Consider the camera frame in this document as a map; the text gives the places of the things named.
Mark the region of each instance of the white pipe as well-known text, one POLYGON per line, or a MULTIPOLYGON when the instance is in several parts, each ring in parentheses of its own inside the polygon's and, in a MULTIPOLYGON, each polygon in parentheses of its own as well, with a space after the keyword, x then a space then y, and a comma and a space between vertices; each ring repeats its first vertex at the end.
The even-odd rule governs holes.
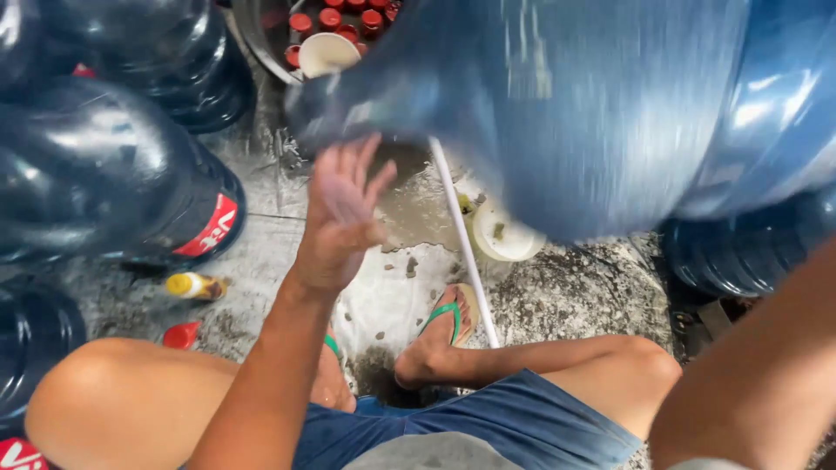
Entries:
POLYGON ((447 165, 447 160, 444 157, 444 150, 441 148, 441 143, 435 137, 430 138, 430 151, 432 152, 433 158, 436 160, 438 173, 441 177, 441 184, 444 185, 444 192, 447 195, 447 204, 450 206, 450 215, 453 217, 453 222, 456 224, 456 231, 459 233, 459 243, 461 243, 461 251, 465 256, 467 273, 470 275, 473 291, 476 293, 476 301, 479 304, 479 311, 482 312, 482 323, 485 325, 487 343, 493 349, 496 349, 499 347, 499 340, 497 339, 497 331, 493 327, 491 308, 487 305, 485 289, 482 287, 482 279, 479 278, 479 269, 476 267, 476 258, 473 256, 473 247, 471 247, 470 238, 467 236, 465 219, 461 216, 459 198, 456 195, 456 188, 453 187, 453 178, 450 176, 450 167, 447 165))

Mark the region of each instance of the yellow bottle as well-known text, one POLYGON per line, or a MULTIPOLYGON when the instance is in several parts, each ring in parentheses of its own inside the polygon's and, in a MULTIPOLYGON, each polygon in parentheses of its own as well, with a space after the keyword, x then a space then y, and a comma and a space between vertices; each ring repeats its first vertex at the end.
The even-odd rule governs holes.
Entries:
POLYGON ((183 299, 218 300, 227 294, 227 282, 198 273, 179 273, 166 280, 166 290, 183 299))

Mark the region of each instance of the blue shorts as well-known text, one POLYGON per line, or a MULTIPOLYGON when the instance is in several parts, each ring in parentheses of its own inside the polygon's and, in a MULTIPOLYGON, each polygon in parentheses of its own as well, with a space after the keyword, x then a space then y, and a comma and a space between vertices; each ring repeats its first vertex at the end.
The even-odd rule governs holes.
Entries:
POLYGON ((470 395, 385 416, 309 404, 293 468, 339 470, 405 434, 449 431, 478 437, 527 470, 610 468, 641 446, 606 416, 523 370, 470 395))

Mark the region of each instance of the large plastic water bottle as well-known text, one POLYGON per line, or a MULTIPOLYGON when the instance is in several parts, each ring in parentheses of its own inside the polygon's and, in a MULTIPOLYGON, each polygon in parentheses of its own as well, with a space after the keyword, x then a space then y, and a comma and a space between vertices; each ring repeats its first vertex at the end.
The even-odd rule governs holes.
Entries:
POLYGON ((711 222, 668 222, 662 248, 673 272, 709 294, 770 294, 836 233, 836 184, 711 222))
POLYGON ((15 100, 42 79, 70 74, 77 58, 46 35, 38 2, 0 0, 0 99, 15 100))
POLYGON ((0 105, 0 263, 206 261, 241 232, 238 178, 136 93, 62 77, 0 105))
POLYGON ((250 110, 247 61, 210 0, 48 0, 56 35, 86 49, 96 76, 153 99, 192 134, 250 110))
POLYGON ((410 0, 286 107, 300 142, 439 138, 558 241, 833 180, 833 0, 410 0))
POLYGON ((0 438, 20 435, 35 386, 85 338, 63 292, 27 276, 0 283, 0 438))

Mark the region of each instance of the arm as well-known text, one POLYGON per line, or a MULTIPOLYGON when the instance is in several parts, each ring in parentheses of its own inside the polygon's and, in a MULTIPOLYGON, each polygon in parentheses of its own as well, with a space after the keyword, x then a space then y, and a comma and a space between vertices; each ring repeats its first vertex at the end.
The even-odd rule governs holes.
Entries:
POLYGON ((383 240, 372 210, 395 176, 394 164, 365 185, 379 142, 376 136, 317 159, 296 262, 198 442, 190 470, 290 468, 334 302, 365 250, 383 240))
POLYGON ((688 365, 650 432, 656 468, 803 468, 836 412, 836 240, 688 365))

